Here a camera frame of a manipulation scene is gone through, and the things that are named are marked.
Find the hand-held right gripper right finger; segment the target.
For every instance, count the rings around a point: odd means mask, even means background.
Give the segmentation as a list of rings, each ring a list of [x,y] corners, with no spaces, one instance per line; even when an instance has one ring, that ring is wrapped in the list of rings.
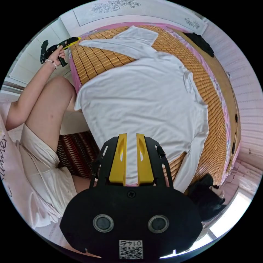
[[[152,184],[154,181],[151,162],[144,134],[136,134],[138,184]]]

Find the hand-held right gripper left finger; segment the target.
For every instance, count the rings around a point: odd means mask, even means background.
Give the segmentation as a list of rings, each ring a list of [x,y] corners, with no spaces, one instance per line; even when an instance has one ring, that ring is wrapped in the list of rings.
[[[110,183],[126,183],[127,134],[119,134],[109,175]]]

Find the person's left hand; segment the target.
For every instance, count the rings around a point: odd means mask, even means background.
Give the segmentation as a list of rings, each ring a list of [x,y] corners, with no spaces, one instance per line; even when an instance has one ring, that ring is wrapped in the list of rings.
[[[59,58],[65,59],[65,51],[62,45],[58,46],[57,49],[52,52],[48,60],[57,68],[61,64]]]

